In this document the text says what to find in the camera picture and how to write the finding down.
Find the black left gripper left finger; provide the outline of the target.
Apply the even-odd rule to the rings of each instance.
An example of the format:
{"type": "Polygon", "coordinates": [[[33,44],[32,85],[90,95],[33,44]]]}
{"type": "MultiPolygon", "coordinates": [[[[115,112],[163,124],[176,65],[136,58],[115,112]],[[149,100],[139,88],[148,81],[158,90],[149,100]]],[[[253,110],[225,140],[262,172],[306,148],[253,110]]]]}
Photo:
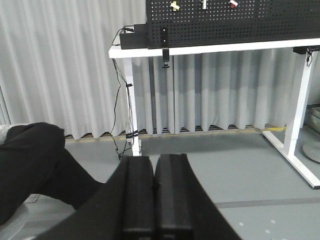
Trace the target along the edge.
{"type": "Polygon", "coordinates": [[[152,240],[153,168],[147,156],[125,156],[79,210],[39,240],[152,240]]]}

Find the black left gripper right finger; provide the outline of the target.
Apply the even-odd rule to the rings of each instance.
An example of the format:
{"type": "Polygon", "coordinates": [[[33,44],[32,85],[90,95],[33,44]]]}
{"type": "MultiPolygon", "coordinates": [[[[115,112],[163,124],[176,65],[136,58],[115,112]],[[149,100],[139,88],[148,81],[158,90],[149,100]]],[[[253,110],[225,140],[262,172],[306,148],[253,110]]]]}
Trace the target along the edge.
{"type": "Polygon", "coordinates": [[[158,239],[240,239],[200,184],[186,154],[162,154],[154,176],[158,239]]]}

